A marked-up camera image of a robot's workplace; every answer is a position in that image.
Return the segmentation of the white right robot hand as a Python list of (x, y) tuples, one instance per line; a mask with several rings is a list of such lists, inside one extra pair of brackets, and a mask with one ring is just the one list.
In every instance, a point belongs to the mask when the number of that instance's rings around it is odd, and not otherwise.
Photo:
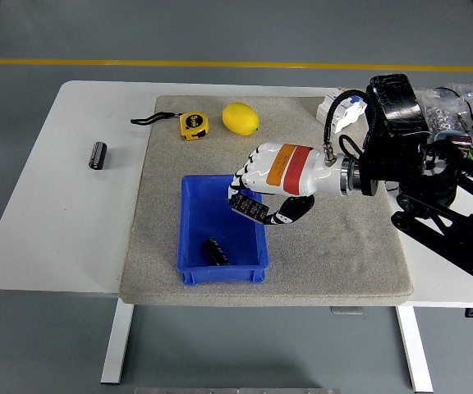
[[(315, 194), (347, 194), (342, 184), (343, 154), (328, 166), (326, 153), (308, 146), (266, 143), (254, 150), (228, 187), (232, 209), (266, 225), (297, 221), (313, 207)], [(265, 195), (285, 195), (287, 199), (274, 213), (243, 195), (244, 190)]]

